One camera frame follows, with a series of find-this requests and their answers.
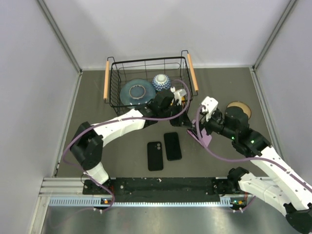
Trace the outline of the black smartphone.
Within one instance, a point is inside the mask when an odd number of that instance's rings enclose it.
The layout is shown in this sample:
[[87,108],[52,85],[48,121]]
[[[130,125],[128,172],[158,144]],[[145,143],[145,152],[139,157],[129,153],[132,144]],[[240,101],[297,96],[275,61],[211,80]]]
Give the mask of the black smartphone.
[[169,161],[182,159],[182,153],[177,132],[165,133],[164,143],[166,156]]

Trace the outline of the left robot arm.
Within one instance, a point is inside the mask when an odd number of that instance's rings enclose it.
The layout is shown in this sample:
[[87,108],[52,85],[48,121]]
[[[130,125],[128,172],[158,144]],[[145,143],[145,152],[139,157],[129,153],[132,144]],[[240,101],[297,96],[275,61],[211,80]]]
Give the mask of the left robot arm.
[[140,104],[112,120],[93,124],[82,123],[70,143],[69,150],[84,172],[94,180],[99,193],[109,191],[109,175],[101,163],[102,149],[111,141],[159,121],[168,120],[173,126],[191,126],[187,116],[190,104],[185,89],[162,91],[150,101]]

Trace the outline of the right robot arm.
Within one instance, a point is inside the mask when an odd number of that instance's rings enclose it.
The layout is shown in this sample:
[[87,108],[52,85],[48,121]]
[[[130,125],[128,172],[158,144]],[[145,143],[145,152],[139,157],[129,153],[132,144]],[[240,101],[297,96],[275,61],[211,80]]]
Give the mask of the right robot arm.
[[211,104],[202,102],[195,119],[199,141],[203,140],[202,130],[231,140],[235,150],[244,156],[241,162],[251,162],[274,182],[271,185],[238,167],[228,174],[231,192],[252,194],[278,210],[297,232],[312,232],[312,186],[282,159],[261,133],[250,127],[249,116],[242,108],[230,106],[223,114],[216,100]]

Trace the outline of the purple smartphone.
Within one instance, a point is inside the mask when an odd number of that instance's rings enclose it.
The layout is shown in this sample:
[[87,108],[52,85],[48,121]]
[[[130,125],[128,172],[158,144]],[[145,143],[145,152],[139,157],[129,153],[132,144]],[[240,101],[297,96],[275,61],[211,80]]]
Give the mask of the purple smartphone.
[[199,140],[198,138],[198,134],[195,132],[195,130],[192,130],[192,129],[188,129],[187,130],[187,133],[192,137],[194,138],[202,147],[204,147],[204,145],[206,147],[209,146],[211,140],[212,140],[212,136],[207,134],[205,128],[199,128],[200,129],[200,133],[201,133],[201,136],[202,136],[202,141],[204,144],[202,144],[202,142]]

